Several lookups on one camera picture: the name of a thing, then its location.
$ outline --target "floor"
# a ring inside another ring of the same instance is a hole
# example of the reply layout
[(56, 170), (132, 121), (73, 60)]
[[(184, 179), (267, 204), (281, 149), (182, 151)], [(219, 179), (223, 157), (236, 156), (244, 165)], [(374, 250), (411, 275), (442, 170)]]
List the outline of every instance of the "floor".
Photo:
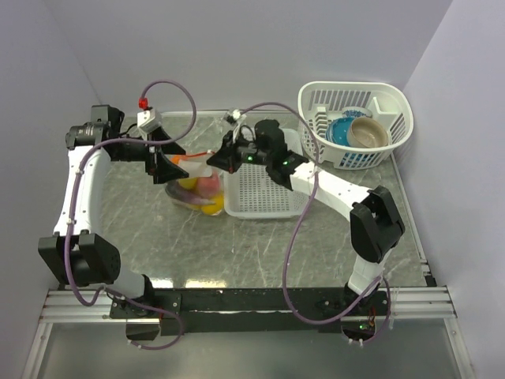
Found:
[[(247, 123), (253, 126), (264, 118), (276, 118), (284, 128), (297, 127), (297, 119), (288, 114), (253, 114)], [(167, 116), (163, 124), (174, 137), (188, 121), (189, 116)], [(133, 122), (126, 119), (124, 126)], [(216, 149), (226, 131), (219, 116), (200, 116), (180, 144), (189, 153)], [(392, 161), (364, 171), (324, 168), (354, 184), (380, 184), (391, 191), (407, 230), (387, 261), (385, 275), (392, 286), (425, 286)], [(296, 223), (240, 220), (227, 214), (211, 217), (175, 205), (162, 185), (152, 184), (142, 163), (113, 163), (103, 191), (102, 220), (102, 234), (118, 247), (122, 263), (147, 274), (157, 287), (280, 287), (286, 244)], [(349, 224), (315, 203), (294, 246), (288, 285), (342, 286), (355, 257)]]

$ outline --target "white laundry basket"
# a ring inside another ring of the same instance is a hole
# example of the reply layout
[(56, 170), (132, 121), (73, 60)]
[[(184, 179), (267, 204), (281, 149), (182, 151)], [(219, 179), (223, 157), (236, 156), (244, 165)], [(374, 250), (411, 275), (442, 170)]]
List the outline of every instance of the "white laundry basket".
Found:
[[(296, 130), (282, 129), (290, 150), (302, 154)], [(299, 216), (309, 197), (275, 184), (264, 166), (243, 163), (234, 174), (224, 174), (224, 209), (241, 219), (280, 219)]]
[[(351, 148), (327, 141), (326, 129), (342, 117), (340, 111), (344, 107), (368, 108), (372, 117), (387, 130), (390, 144), (383, 148)], [(298, 112), (316, 135), (320, 163), (329, 161), (343, 170), (378, 165), (405, 143), (413, 130), (409, 102), (400, 90), (385, 83), (313, 81), (298, 93)], [(298, 131), (304, 150), (314, 158), (314, 144), (301, 122)]]

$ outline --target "plastic bag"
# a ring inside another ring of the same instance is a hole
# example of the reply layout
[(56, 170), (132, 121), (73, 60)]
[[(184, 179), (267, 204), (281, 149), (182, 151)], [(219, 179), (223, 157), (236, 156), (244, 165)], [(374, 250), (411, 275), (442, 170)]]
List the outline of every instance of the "plastic bag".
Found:
[(223, 181), (217, 169), (206, 164), (211, 155), (212, 152), (202, 152), (170, 158), (188, 172), (189, 177), (168, 182), (165, 192), (178, 205), (217, 216), (224, 209)]

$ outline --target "dish rack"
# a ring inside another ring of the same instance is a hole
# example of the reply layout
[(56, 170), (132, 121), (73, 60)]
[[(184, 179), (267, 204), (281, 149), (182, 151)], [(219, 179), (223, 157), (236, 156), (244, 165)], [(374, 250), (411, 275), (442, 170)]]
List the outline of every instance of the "dish rack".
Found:
[[(282, 129), (287, 148), (302, 154), (296, 130)], [(224, 174), (224, 209), (241, 219), (279, 219), (299, 216), (309, 197), (275, 184), (264, 166), (243, 163), (234, 174)]]
[[(351, 148), (328, 141), (325, 138), (326, 130), (335, 119), (342, 117), (341, 110), (344, 107), (368, 108), (372, 117), (386, 129), (389, 145), (382, 148)], [(342, 170), (377, 166), (404, 144), (413, 131), (409, 102), (399, 89), (385, 83), (313, 81), (304, 85), (298, 93), (298, 112), (316, 136), (319, 163), (329, 161)], [(301, 122), (298, 132), (303, 149), (314, 159), (315, 146)]]

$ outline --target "beige bowl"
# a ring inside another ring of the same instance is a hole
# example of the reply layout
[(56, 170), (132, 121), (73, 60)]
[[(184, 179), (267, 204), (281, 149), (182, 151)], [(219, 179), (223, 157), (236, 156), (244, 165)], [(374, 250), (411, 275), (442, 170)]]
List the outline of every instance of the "beige bowl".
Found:
[(358, 117), (347, 130), (347, 142), (352, 148), (382, 148), (387, 146), (387, 132), (376, 120)]

